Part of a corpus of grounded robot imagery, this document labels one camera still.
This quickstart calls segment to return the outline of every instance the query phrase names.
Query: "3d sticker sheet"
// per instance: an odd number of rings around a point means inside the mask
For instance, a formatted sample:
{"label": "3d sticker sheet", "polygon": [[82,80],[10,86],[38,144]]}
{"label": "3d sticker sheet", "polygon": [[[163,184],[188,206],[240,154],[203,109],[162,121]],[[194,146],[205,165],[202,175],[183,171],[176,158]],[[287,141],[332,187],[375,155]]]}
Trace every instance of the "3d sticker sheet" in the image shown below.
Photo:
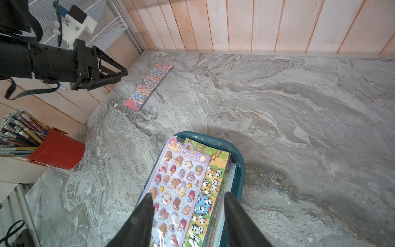
{"label": "3d sticker sheet", "polygon": [[193,144],[177,140],[167,140],[143,193],[151,193],[154,201],[156,247],[182,246],[210,161]]}

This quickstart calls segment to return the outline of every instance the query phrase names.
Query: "wooden plank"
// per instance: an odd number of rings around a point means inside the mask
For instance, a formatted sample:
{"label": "wooden plank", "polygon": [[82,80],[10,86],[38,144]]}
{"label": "wooden plank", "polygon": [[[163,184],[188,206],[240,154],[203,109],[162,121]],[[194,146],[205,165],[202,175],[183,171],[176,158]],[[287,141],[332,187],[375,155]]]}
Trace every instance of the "wooden plank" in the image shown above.
{"label": "wooden plank", "polygon": [[132,41],[125,33],[119,36],[114,43],[107,48],[115,61],[120,63],[126,69],[129,69],[140,56]]}
{"label": "wooden plank", "polygon": [[206,1],[214,51],[228,51],[228,14],[226,0]]}
{"label": "wooden plank", "polygon": [[96,89],[92,90],[86,90],[90,95],[92,95],[98,102],[102,102],[107,95],[110,93],[110,91],[107,90],[105,87],[99,87]]}
{"label": "wooden plank", "polygon": [[[9,81],[0,81],[0,92],[2,95],[5,94],[10,85],[11,82]],[[13,96],[23,91],[21,87],[17,87]],[[0,102],[14,109],[24,108],[41,122],[66,131],[71,136],[82,126],[77,120],[33,95],[23,96],[16,100],[6,100],[4,97],[0,97]]]}
{"label": "wooden plank", "polygon": [[158,0],[177,50],[185,50],[169,0]]}
{"label": "wooden plank", "polygon": [[34,184],[47,168],[17,158],[0,157],[0,181]]}
{"label": "wooden plank", "polygon": [[[35,79],[27,79],[27,78],[14,78],[15,83],[20,86],[24,90],[31,90],[31,89],[48,89],[50,88],[49,85],[42,83],[40,80]],[[48,94],[35,94],[35,96],[51,106],[55,107],[56,109],[64,112],[65,114],[69,115],[70,117],[74,118],[80,123],[85,123],[90,114],[82,110],[80,107],[75,105],[70,100],[66,99],[63,95],[56,92],[51,92]]]}
{"label": "wooden plank", "polygon": [[198,47],[185,0],[170,0],[170,4],[185,49],[187,51],[196,51]]}
{"label": "wooden plank", "polygon": [[274,52],[284,1],[255,0],[252,51]]}
{"label": "wooden plank", "polygon": [[132,16],[130,15],[130,13],[129,13],[128,9],[126,8],[125,4],[123,3],[123,1],[122,0],[117,0],[117,2],[119,4],[119,6],[121,7],[121,10],[124,12],[126,18],[128,19],[130,25],[132,26],[132,29],[133,29],[132,31],[137,35],[137,38],[139,39],[139,41],[143,45],[144,49],[149,49],[147,43],[145,42],[143,36],[139,32],[139,29],[137,28],[135,22],[132,19]]}
{"label": "wooden plank", "polygon": [[199,51],[212,51],[209,15],[206,0],[186,0],[189,17],[194,30],[196,46]]}
{"label": "wooden plank", "polygon": [[227,0],[230,51],[251,51],[254,0]]}
{"label": "wooden plank", "polygon": [[145,0],[148,11],[151,14],[155,27],[158,30],[159,36],[165,46],[166,50],[175,50],[173,38],[171,37],[169,28],[167,26],[162,9],[159,6],[158,0]]}
{"label": "wooden plank", "polygon": [[12,112],[13,110],[15,110],[15,109],[0,103],[0,121],[3,120],[5,115],[7,115],[8,113]]}
{"label": "wooden plank", "polygon": [[391,39],[388,41],[387,45],[384,47],[380,54],[395,55],[395,33],[392,35]]}
{"label": "wooden plank", "polygon": [[395,32],[395,1],[365,0],[339,53],[378,54]]}
{"label": "wooden plank", "polygon": [[275,51],[306,52],[322,2],[285,1]]}
{"label": "wooden plank", "polygon": [[[55,88],[56,84],[48,84],[48,86]],[[81,108],[83,111],[91,115],[96,108],[100,105],[100,102],[90,95],[86,90],[64,90],[58,89],[57,92],[66,99],[73,102],[76,106]]]}
{"label": "wooden plank", "polygon": [[337,53],[363,0],[325,1],[307,52]]}
{"label": "wooden plank", "polygon": [[132,2],[134,3],[134,6],[136,7],[140,18],[144,23],[144,26],[147,29],[149,36],[151,37],[151,40],[155,45],[155,48],[164,50],[165,46],[162,43],[162,40],[159,36],[159,33],[155,27],[154,21],[151,18],[151,15],[144,0],[133,0]]}
{"label": "wooden plank", "polygon": [[139,34],[143,37],[145,43],[147,44],[148,49],[155,50],[155,45],[151,40],[151,37],[148,34],[147,29],[145,28],[143,21],[140,18],[139,13],[137,12],[132,0],[123,0],[126,9],[128,10],[130,16],[132,17]]}

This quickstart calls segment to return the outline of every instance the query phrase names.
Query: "long sticker strip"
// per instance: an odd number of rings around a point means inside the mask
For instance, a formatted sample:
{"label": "long sticker strip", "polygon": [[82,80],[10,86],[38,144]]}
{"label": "long sticker strip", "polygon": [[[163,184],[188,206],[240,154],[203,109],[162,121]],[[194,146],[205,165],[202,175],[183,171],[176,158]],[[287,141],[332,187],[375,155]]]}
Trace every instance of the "long sticker strip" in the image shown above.
{"label": "long sticker strip", "polygon": [[187,143],[192,143],[195,150],[211,157],[201,191],[197,198],[192,221],[187,228],[188,232],[183,243],[185,247],[200,247],[209,231],[208,227],[210,226],[213,207],[219,203],[217,197],[228,166],[229,153],[208,147],[189,138],[185,139],[184,145],[187,145]]}
{"label": "long sticker strip", "polygon": [[167,140],[143,193],[151,193],[154,201],[156,247],[182,246],[210,159],[177,140]]}
{"label": "long sticker strip", "polygon": [[172,67],[172,65],[156,64],[155,68],[146,76],[124,105],[138,111]]}

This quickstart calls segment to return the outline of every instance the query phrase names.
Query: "marble countertop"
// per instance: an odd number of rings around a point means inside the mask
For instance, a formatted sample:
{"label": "marble countertop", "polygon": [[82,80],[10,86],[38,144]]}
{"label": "marble countertop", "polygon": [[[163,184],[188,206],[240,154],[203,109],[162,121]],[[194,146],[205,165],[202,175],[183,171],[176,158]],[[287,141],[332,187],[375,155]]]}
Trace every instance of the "marble countertop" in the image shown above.
{"label": "marble countertop", "polygon": [[[157,62],[174,67],[140,111],[124,106]],[[26,195],[41,244],[105,246],[189,130],[239,149],[242,206],[274,246],[390,246],[394,79],[393,60],[144,52],[77,133],[81,162]]]}

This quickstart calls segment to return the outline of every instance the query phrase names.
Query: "purple sticker sheet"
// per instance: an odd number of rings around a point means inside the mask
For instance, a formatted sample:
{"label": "purple sticker sheet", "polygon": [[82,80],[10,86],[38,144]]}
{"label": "purple sticker sheet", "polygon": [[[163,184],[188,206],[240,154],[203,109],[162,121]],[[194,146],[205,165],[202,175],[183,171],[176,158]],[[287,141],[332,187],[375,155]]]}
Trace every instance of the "purple sticker sheet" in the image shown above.
{"label": "purple sticker sheet", "polygon": [[182,246],[209,161],[191,143],[184,146],[175,136],[167,140],[143,193],[154,200],[156,247]]}
{"label": "purple sticker sheet", "polygon": [[172,67],[172,65],[156,64],[155,68],[146,76],[124,105],[138,111]]}

